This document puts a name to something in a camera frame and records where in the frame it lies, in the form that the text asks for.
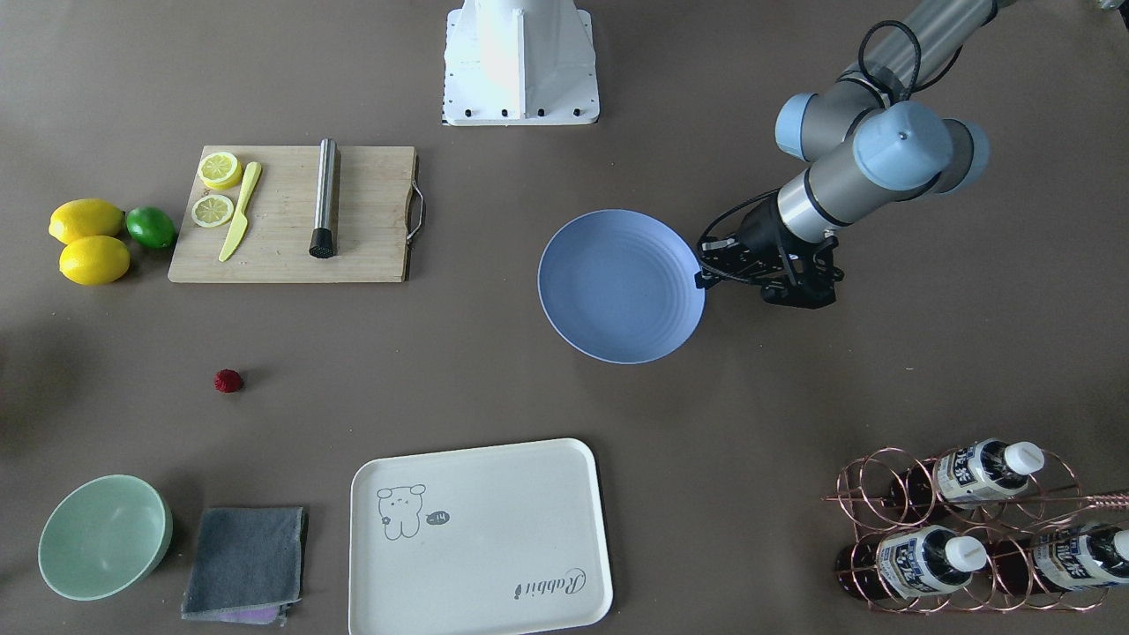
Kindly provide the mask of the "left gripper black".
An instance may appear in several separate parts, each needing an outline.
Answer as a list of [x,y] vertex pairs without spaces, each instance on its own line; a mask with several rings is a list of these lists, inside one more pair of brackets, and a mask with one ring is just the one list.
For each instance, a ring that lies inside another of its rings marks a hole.
[[[706,236],[698,241],[700,271],[694,281],[708,290],[721,281],[754,284],[769,304],[817,310],[835,302],[835,284],[843,270],[834,266],[834,235],[809,243],[795,237],[780,217],[777,198],[759,202],[741,221],[734,236]],[[723,271],[714,266],[736,266]]]

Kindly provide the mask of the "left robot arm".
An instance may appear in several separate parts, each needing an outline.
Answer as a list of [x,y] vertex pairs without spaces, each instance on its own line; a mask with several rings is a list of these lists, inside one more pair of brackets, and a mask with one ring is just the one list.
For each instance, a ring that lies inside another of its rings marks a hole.
[[949,195],[975,183],[991,157],[984,131],[914,101],[955,64],[1003,1],[924,1],[857,56],[823,93],[799,93],[774,120],[774,143],[805,162],[782,186],[749,198],[728,235],[697,241],[695,286],[758,286],[769,304],[815,310],[835,301],[838,234],[883,205]]

